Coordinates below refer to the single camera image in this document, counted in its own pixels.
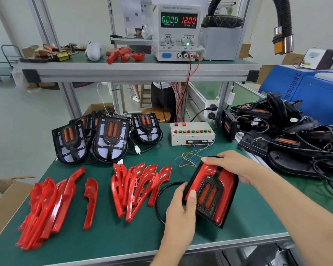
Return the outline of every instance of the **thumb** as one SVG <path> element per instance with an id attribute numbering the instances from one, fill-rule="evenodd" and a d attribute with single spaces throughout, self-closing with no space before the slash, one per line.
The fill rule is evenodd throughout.
<path id="1" fill-rule="evenodd" d="M 190 190 L 189 196 L 186 202 L 186 214 L 190 217 L 195 217 L 196 213 L 196 191 L 194 189 Z"/>
<path id="2" fill-rule="evenodd" d="M 201 160 L 209 165 L 217 165 L 221 166 L 223 164 L 223 159 L 222 158 L 215 158 L 215 157 L 202 157 Z"/>

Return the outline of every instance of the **white cloth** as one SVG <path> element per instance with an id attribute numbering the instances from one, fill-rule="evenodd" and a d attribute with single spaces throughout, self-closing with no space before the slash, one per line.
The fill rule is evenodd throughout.
<path id="1" fill-rule="evenodd" d="M 160 89 L 160 82 L 153 82 L 153 84 L 158 88 Z M 162 82 L 162 88 L 163 89 L 166 89 L 166 88 L 169 88 L 171 87 L 170 83 L 169 82 Z"/>

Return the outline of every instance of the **person's left hand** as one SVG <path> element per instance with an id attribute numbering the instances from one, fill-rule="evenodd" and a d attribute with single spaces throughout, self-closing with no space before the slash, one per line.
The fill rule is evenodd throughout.
<path id="1" fill-rule="evenodd" d="M 173 249 L 173 253 L 180 257 L 192 242 L 196 223 L 196 191 L 190 191 L 185 210 L 181 202 L 186 184 L 175 190 L 166 213 L 164 236 L 160 245 L 160 248 L 167 248 L 169 252 Z"/>

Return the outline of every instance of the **hand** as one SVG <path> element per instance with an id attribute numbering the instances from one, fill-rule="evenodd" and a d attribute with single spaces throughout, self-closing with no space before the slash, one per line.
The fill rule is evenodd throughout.
<path id="1" fill-rule="evenodd" d="M 195 234 L 196 191 L 190 191 L 186 202 L 186 210 L 184 210 L 181 201 L 186 184 L 182 184 L 175 190 L 166 213 L 164 236 L 160 245 L 160 249 L 168 249 L 168 253 L 170 255 L 175 254 L 178 259 L 182 257 L 191 244 Z"/>
<path id="2" fill-rule="evenodd" d="M 201 160 L 209 165 L 221 166 L 227 171 L 237 174 L 244 184 L 250 184 L 248 175 L 258 163 L 239 154 L 234 150 L 228 150 L 217 155 L 221 158 L 202 157 Z"/>

